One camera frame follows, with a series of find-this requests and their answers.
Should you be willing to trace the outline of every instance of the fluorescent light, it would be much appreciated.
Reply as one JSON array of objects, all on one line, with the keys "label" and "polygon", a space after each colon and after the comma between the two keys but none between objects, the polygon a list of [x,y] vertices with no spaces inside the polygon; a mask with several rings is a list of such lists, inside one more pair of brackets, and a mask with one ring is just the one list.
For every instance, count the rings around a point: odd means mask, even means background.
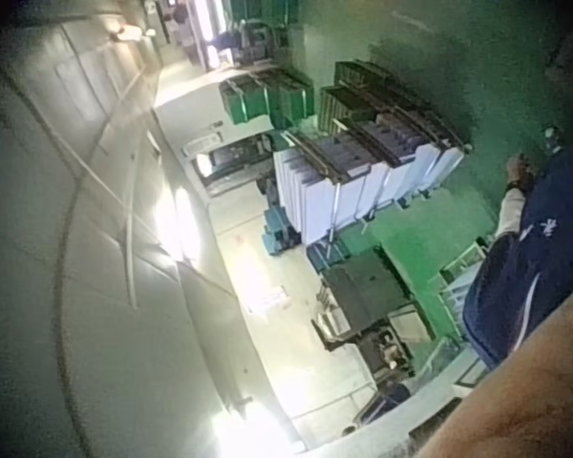
[{"label": "fluorescent light", "polygon": [[195,221],[189,194],[183,188],[176,192],[176,213],[178,232],[180,234],[180,249],[184,256],[195,266],[200,260],[202,240]]},{"label": "fluorescent light", "polygon": [[179,233],[177,229],[176,208],[172,190],[166,183],[163,186],[161,197],[155,207],[155,222],[157,225],[159,241],[165,251],[173,260],[182,260],[182,249],[180,248]]},{"label": "fluorescent light", "polygon": [[303,453],[304,451],[306,451],[308,448],[306,447],[306,444],[304,444],[304,441],[296,441],[296,442],[291,442],[290,444],[290,450],[294,453]]},{"label": "fluorescent light", "polygon": [[222,0],[214,0],[214,8],[217,12],[217,19],[219,20],[219,33],[227,30],[227,23],[225,22],[225,11],[223,9]]},{"label": "fluorescent light", "polygon": [[214,46],[208,46],[208,65],[213,69],[218,69],[221,66],[221,59],[219,53]]},{"label": "fluorescent light", "polygon": [[285,432],[257,402],[246,405],[244,417],[236,411],[219,414],[213,429],[222,458],[285,458],[293,454]]},{"label": "fluorescent light", "polygon": [[210,162],[210,156],[201,153],[195,156],[195,159],[198,161],[198,169],[200,169],[202,177],[209,177],[210,174],[212,174],[212,162]]},{"label": "fluorescent light", "polygon": [[208,11],[207,0],[195,0],[195,8],[198,11],[203,39],[211,41],[214,38],[214,31],[212,30],[212,22],[210,21],[210,12]]}]

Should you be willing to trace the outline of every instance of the green crate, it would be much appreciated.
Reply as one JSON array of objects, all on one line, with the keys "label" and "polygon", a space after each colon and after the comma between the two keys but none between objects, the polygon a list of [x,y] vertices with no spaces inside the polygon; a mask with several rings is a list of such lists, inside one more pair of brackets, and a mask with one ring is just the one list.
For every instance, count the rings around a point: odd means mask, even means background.
[{"label": "green crate", "polygon": [[226,83],[221,85],[221,98],[223,107],[234,124],[243,124],[248,121],[242,98]]},{"label": "green crate", "polygon": [[375,120],[376,115],[376,110],[349,88],[331,86],[321,89],[318,128],[323,132],[337,134],[333,119]]}]

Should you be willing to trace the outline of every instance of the ceiling light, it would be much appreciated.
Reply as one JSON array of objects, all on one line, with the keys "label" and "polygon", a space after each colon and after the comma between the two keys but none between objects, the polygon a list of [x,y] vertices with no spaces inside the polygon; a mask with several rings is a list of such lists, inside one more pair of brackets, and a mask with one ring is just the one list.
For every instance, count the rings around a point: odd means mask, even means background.
[{"label": "ceiling light", "polygon": [[140,41],[142,29],[138,26],[124,24],[117,32],[111,33],[111,37],[115,41]]},{"label": "ceiling light", "polygon": [[174,198],[172,197],[172,190],[167,184],[164,184],[161,197],[155,207],[155,222],[159,241],[165,251],[173,260],[182,260]]},{"label": "ceiling light", "polygon": [[195,159],[198,161],[198,169],[200,169],[202,177],[209,177],[212,174],[212,162],[210,161],[210,155],[201,153],[195,156]]},{"label": "ceiling light", "polygon": [[179,188],[176,192],[176,213],[180,248],[189,262],[197,266],[202,251],[202,239],[189,194],[183,188]]}]

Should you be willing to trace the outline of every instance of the white wall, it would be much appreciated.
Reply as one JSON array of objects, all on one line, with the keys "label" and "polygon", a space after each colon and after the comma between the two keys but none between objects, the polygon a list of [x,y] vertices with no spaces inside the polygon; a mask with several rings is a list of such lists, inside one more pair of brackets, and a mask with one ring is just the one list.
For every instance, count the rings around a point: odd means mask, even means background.
[{"label": "white wall", "polygon": [[0,39],[0,451],[216,456],[223,403],[160,245],[158,62],[81,5]]},{"label": "white wall", "polygon": [[159,88],[155,110],[159,123],[175,152],[180,153],[189,141],[210,134],[210,126],[221,121],[223,145],[272,129],[269,116],[259,116],[235,125],[223,107],[219,84],[227,77],[245,73],[228,70],[209,73],[180,85]]}]

